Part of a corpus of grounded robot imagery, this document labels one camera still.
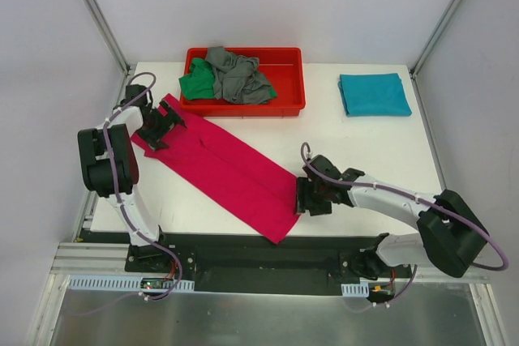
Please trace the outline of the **magenta t shirt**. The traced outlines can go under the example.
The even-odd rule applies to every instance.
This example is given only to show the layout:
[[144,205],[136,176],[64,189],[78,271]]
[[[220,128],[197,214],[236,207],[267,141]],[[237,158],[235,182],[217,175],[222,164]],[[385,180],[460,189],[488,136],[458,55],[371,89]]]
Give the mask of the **magenta t shirt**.
[[203,117],[183,110],[170,94],[163,101],[185,122],[153,151],[139,135],[132,142],[159,160],[270,242],[285,239],[298,221],[296,176]]

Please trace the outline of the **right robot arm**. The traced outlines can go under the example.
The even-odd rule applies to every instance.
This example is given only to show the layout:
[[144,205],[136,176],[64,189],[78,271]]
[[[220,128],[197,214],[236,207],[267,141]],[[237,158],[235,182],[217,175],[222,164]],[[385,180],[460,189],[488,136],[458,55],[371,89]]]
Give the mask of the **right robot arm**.
[[379,182],[362,170],[340,172],[325,156],[307,160],[296,180],[296,212],[324,216],[335,204],[375,211],[407,224],[415,231],[381,233],[348,261],[358,277],[377,280],[394,267],[431,264],[445,275],[461,278],[484,246],[485,228],[461,196],[410,194]]

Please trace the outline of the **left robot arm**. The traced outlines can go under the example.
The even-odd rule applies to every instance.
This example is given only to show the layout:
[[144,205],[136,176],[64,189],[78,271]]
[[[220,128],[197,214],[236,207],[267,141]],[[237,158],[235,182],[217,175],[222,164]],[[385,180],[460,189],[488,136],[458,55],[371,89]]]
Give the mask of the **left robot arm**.
[[85,186],[107,199],[125,223],[129,256],[144,261],[154,272],[165,271],[172,254],[139,193],[139,166],[131,137],[137,135],[154,152],[166,150],[166,135],[179,126],[187,125],[169,103],[161,101],[156,108],[150,87],[130,84],[103,124],[77,134]]

